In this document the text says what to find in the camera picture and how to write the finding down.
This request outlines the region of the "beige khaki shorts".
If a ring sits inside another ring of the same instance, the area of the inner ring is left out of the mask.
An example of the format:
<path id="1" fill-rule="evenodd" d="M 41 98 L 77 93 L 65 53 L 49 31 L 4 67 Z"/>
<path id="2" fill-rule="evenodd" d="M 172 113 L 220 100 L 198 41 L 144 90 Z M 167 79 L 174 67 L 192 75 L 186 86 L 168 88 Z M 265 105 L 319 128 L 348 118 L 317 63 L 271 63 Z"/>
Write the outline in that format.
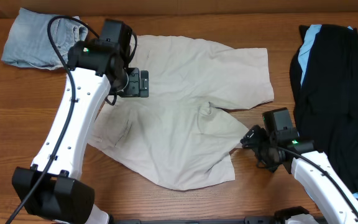
<path id="1" fill-rule="evenodd" d="M 104 105 L 89 144 L 168 189 L 233 181 L 247 127 L 229 111 L 273 101 L 267 49 L 142 35 L 131 66 L 148 71 L 149 96 Z"/>

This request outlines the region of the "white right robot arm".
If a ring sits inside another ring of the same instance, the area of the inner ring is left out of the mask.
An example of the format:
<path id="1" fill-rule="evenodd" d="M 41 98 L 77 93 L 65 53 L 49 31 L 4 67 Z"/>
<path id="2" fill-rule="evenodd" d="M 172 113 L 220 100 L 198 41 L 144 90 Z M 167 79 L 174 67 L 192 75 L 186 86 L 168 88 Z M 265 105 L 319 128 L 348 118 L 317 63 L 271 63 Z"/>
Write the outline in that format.
<path id="1" fill-rule="evenodd" d="M 335 173 L 327 155 L 317 151 L 312 140 L 301 139 L 295 128 L 268 132 L 255 125 L 240 143 L 254 152 L 264 169 L 284 166 L 328 223 L 358 223 L 358 200 Z"/>

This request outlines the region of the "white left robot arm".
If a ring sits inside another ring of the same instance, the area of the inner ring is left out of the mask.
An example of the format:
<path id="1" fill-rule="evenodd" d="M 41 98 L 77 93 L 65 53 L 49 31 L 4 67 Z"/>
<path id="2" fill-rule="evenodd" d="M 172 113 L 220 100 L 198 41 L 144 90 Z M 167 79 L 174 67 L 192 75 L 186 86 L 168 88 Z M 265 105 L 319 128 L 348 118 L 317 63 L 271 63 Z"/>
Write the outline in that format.
<path id="1" fill-rule="evenodd" d="M 66 90 L 44 145 L 30 168 L 17 167 L 12 185 L 21 209 L 58 223 L 113 223 L 95 191 L 81 182 L 85 148 L 109 96 L 148 97 L 148 73 L 130 68 L 135 48 L 111 39 L 77 42 L 68 53 Z"/>

